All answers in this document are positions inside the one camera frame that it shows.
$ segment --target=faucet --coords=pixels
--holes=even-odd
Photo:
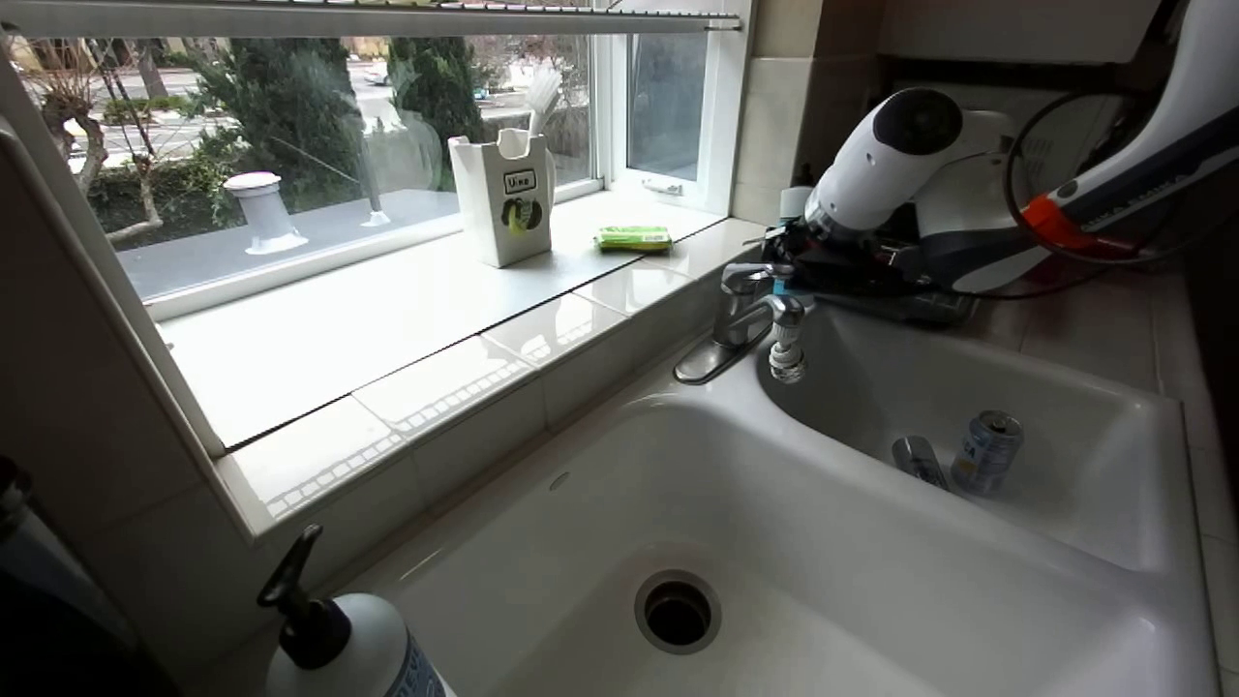
[[[769,339],[769,378],[779,383],[803,383],[803,327],[812,316],[812,304],[804,295],[791,295],[783,285],[785,267],[779,264],[728,264],[721,278],[728,316],[721,318],[717,340],[724,347],[724,353],[748,353]]]

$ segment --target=window glass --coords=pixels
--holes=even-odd
[[[626,170],[695,179],[705,37],[626,43]]]
[[[591,179],[590,43],[9,39],[9,63],[143,299],[437,236],[449,137],[539,127],[557,184]]]

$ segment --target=soap dispenser pump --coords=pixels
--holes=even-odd
[[[317,534],[322,527],[306,527],[258,593],[258,609],[281,615],[266,697],[449,697],[397,609],[383,598],[313,602],[303,593]]]

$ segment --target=window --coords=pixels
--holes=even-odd
[[[363,267],[383,277],[374,257],[408,248],[427,248],[427,264],[440,267],[445,236],[459,229],[449,137],[534,127],[554,152],[557,201],[639,184],[685,210],[724,214],[743,11],[590,6],[9,0],[0,116],[24,139],[49,145],[36,163],[60,170],[57,199],[76,188],[76,207],[89,201],[91,225],[72,236],[117,299],[148,312],[133,318],[148,348],[204,378],[187,358],[214,347],[165,348],[193,339],[159,340],[159,331],[306,278],[350,272],[337,286],[357,286]],[[263,321],[236,316],[228,340]],[[288,396],[228,434],[208,407],[214,389],[188,378],[204,407],[197,427],[217,432],[204,438],[214,458],[413,362],[403,347],[383,348],[386,366]]]

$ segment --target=sink basin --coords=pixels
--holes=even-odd
[[[632,389],[368,587],[470,697],[1214,692],[1192,566],[1130,574],[883,468],[785,420],[755,362]]]
[[[990,517],[1125,570],[1167,570],[1192,544],[1177,403],[977,340],[856,316],[804,321],[804,381],[757,374],[768,396],[861,452],[890,461],[893,438],[930,438],[952,461],[981,412],[1023,427]]]

